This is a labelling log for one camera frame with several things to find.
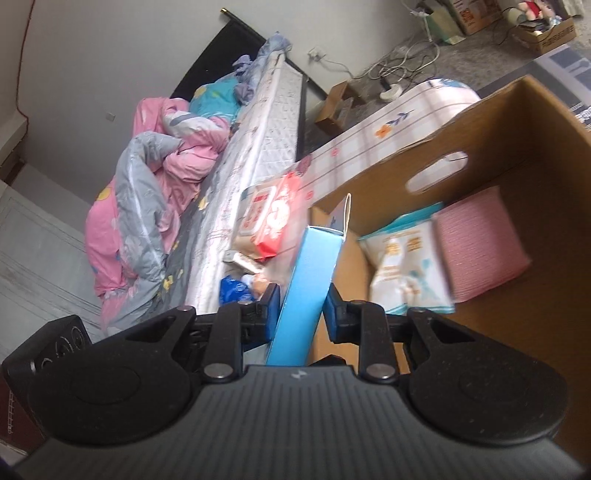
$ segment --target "comforter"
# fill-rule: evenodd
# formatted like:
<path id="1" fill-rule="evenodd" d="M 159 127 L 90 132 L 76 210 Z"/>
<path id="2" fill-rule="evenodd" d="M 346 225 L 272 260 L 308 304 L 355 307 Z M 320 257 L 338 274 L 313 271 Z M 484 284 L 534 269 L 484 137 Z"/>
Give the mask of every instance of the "comforter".
<path id="1" fill-rule="evenodd" d="M 229 138 L 229 124 L 189 113 L 182 99 L 144 99 L 134 137 L 86 220 L 86 253 L 107 335 L 137 323 L 165 281 L 180 214 Z"/>

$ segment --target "pink towel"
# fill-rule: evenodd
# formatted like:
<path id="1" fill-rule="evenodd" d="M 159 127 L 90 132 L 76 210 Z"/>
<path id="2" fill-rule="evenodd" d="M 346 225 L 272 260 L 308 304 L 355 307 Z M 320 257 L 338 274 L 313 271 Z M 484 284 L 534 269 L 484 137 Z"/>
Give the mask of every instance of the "pink towel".
<path id="1" fill-rule="evenodd" d="M 531 263 L 491 187 L 433 215 L 456 302 L 519 276 Z"/>

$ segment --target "electrical outlet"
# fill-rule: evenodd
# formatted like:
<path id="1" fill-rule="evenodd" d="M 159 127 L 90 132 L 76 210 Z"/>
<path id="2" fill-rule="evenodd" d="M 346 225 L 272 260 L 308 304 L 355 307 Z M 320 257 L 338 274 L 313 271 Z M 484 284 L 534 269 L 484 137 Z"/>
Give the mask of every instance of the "electrical outlet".
<path id="1" fill-rule="evenodd" d="M 314 47 L 308 52 L 308 56 L 312 61 L 320 61 L 326 57 L 326 52 L 321 47 Z"/>

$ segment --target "wet wipes package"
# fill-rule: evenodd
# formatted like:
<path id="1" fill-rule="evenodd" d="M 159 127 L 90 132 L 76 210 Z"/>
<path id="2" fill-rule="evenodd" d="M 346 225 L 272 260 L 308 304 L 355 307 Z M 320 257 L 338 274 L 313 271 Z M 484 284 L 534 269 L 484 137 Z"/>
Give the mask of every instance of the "wet wipes package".
<path id="1" fill-rule="evenodd" d="M 416 210 L 415 212 L 405 213 L 385 227 L 376 230 L 369 235 L 360 237 L 358 240 L 359 245 L 361 246 L 371 264 L 375 268 L 378 268 L 378 265 L 385 252 L 386 243 L 390 240 L 390 238 L 392 238 L 394 233 L 400 232 L 412 226 L 416 226 L 419 223 L 430 219 L 431 215 L 438 212 L 442 208 L 443 203 L 438 202 L 428 207 L 421 208 L 420 210 Z"/>
<path id="2" fill-rule="evenodd" d="M 391 233 L 369 288 L 369 299 L 386 313 L 404 315 L 410 307 L 437 313 L 455 311 L 437 256 L 431 220 Z"/>
<path id="3" fill-rule="evenodd" d="M 290 218 L 300 179 L 288 173 L 255 187 L 247 196 L 246 213 L 238 226 L 233 248 L 256 260 L 274 257 Z"/>

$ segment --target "red cable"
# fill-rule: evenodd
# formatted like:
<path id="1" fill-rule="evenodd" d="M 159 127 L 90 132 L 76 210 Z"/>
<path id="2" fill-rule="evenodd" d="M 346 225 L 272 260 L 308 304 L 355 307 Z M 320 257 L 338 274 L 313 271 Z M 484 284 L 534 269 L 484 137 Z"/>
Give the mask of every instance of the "red cable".
<path id="1" fill-rule="evenodd" d="M 29 131 L 29 117 L 28 117 L 28 115 L 24 114 L 22 112 L 21 108 L 18 106 L 18 95 L 19 95 L 20 86 L 21 86 L 22 54 L 23 54 L 23 52 L 25 50 L 25 42 L 27 40 L 27 34 L 29 32 L 29 25 L 31 25 L 31 16 L 33 15 L 33 8 L 35 7 L 35 1 L 37 1 L 37 0 L 33 0 L 31 2 L 31 8 L 29 10 L 29 16 L 27 18 L 27 26 L 25 27 L 25 34 L 22 36 L 21 57 L 20 57 L 20 59 L 18 61 L 18 74 L 17 74 L 17 98 L 16 98 L 16 104 L 17 104 L 17 111 L 18 111 L 18 113 L 20 113 L 27 120 L 27 126 L 26 126 L 26 130 L 25 130 L 25 135 Z"/>

